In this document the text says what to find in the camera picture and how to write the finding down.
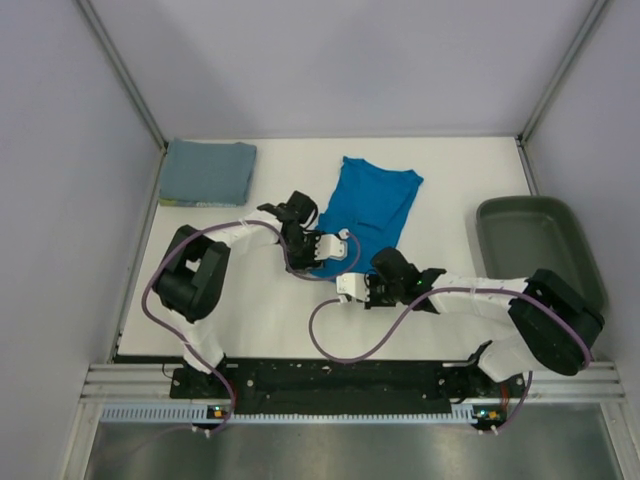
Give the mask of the bright blue t shirt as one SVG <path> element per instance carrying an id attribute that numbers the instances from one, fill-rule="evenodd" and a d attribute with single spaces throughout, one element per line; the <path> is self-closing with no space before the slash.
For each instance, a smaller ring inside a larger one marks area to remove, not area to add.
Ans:
<path id="1" fill-rule="evenodd" d="M 312 271 L 329 278 L 347 270 L 366 273 L 372 258 L 386 247 L 395 247 L 423 178 L 413 170 L 385 170 L 364 159 L 345 156 L 337 186 L 317 228 L 325 233 L 348 229 L 348 255 L 342 261 L 326 260 Z"/>

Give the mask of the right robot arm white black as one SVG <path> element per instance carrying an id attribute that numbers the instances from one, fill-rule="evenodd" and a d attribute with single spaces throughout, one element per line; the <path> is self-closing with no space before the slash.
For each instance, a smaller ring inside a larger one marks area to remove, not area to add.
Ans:
<path id="1" fill-rule="evenodd" d="M 402 304 L 508 327 L 507 338 L 487 340 L 471 356 L 466 380 L 481 396 L 529 371 L 578 374 L 592 362 L 591 348 L 604 327 L 602 315 L 549 269 L 511 280 L 463 277 L 441 268 L 420 270 L 397 249 L 385 248 L 373 257 L 364 288 L 367 308 Z"/>

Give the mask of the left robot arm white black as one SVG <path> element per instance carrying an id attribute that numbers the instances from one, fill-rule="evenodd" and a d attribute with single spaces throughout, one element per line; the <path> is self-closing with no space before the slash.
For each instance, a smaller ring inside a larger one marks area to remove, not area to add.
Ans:
<path id="1" fill-rule="evenodd" d="M 224 351 L 207 317 L 222 297 L 230 260 L 279 245 L 287 272 L 309 273 L 323 265 L 316 258 L 322 233 L 310 228 L 317 215 L 316 203 L 295 191 L 284 203 L 262 204 L 249 215 L 209 227 L 203 234 L 191 225 L 174 234 L 151 289 L 174 313 L 168 329 L 183 343 L 184 359 L 195 368 L 192 384 L 203 395 L 216 396 L 226 387 L 227 374 L 217 366 Z"/>

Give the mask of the folded grey-blue t shirt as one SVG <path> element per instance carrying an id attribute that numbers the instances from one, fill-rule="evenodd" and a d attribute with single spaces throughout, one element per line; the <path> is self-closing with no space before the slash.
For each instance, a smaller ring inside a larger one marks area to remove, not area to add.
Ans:
<path id="1" fill-rule="evenodd" d="M 247 203 L 257 147 L 243 142 L 173 140 L 160 175 L 159 199 Z"/>

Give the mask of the dark green plastic bin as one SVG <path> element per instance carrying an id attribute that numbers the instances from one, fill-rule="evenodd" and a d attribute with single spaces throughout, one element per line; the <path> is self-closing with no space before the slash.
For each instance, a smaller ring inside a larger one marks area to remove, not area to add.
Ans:
<path id="1" fill-rule="evenodd" d="M 487 275 L 531 276 L 537 269 L 558 274 L 592 307 L 602 311 L 606 291 L 586 236 L 573 211 L 548 196 L 508 196 L 484 201 L 476 231 Z"/>

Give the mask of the folded shirt with green print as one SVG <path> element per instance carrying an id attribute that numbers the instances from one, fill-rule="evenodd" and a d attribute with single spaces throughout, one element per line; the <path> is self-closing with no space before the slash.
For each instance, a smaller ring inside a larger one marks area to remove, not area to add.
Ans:
<path id="1" fill-rule="evenodd" d="M 234 203 L 225 202 L 209 202 L 209 201 L 188 201 L 160 198 L 158 204 L 164 207 L 180 207 L 180 208 L 237 208 Z"/>

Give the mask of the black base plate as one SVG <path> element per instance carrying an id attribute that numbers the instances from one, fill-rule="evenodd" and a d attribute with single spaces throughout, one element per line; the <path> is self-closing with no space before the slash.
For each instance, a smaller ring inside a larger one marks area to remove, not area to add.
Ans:
<path id="1" fill-rule="evenodd" d="M 446 366 L 436 361 L 366 360 L 339 364 L 318 359 L 225 358 L 220 379 L 185 365 L 172 374 L 170 397 L 227 400 L 235 407 L 266 402 L 364 402 L 377 399 L 416 402 L 469 399 L 501 401 L 524 393 L 524 377 L 494 382 L 479 367 Z"/>

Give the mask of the left aluminium corner post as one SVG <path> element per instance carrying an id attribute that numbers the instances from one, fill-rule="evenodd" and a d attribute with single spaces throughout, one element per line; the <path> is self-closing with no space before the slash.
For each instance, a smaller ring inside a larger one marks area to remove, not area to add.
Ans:
<path id="1" fill-rule="evenodd" d="M 136 82 L 124 59 L 111 39 L 111 36 L 93 5 L 93 2 L 89 0 L 73 0 L 72 3 L 78 9 L 78 12 L 84 22 L 96 39 L 98 46 L 103 52 L 117 81 L 123 88 L 131 107 L 142 122 L 146 131 L 149 133 L 150 137 L 153 139 L 154 144 L 160 150 L 164 150 L 168 145 L 168 141 L 163 135 L 159 124 L 155 120 L 151 110 L 144 100 L 143 95 L 136 85 Z"/>

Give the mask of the aluminium corner post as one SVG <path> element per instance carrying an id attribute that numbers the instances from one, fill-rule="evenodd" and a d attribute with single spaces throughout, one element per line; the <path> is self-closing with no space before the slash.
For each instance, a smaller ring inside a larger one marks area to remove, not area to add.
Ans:
<path id="1" fill-rule="evenodd" d="M 560 62 L 518 135 L 518 144 L 522 148 L 525 148 L 535 134 L 540 122 L 551 107 L 555 97 L 559 94 L 575 63 L 587 48 L 590 39 L 604 20 L 612 4 L 613 1 L 610 0 L 597 0 L 591 3 L 585 18 L 580 23 L 576 34 L 562 55 Z"/>
<path id="2" fill-rule="evenodd" d="M 123 88 L 131 107 L 142 122 L 146 131 L 149 133 L 150 137 L 153 139 L 154 144 L 160 150 L 164 150 L 168 145 L 168 141 L 163 135 L 159 124 L 155 120 L 151 110 L 144 100 L 143 95 L 136 85 L 136 82 L 124 59 L 111 39 L 111 36 L 93 5 L 93 2 L 89 0 L 73 0 L 72 3 L 78 9 L 78 12 L 84 22 L 96 39 L 98 46 L 103 52 L 117 81 Z"/>

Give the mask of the right aluminium corner post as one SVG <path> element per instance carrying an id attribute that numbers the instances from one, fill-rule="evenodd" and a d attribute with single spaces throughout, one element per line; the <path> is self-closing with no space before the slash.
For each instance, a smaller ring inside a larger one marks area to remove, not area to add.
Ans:
<path id="1" fill-rule="evenodd" d="M 551 107 L 555 97 L 559 94 L 575 63 L 587 48 L 590 39 L 604 20 L 612 4 L 613 1 L 610 0 L 597 0 L 591 3 L 585 18 L 580 23 L 576 34 L 562 55 L 560 62 L 518 135 L 518 144 L 522 148 L 525 148 L 535 134 L 540 122 Z"/>

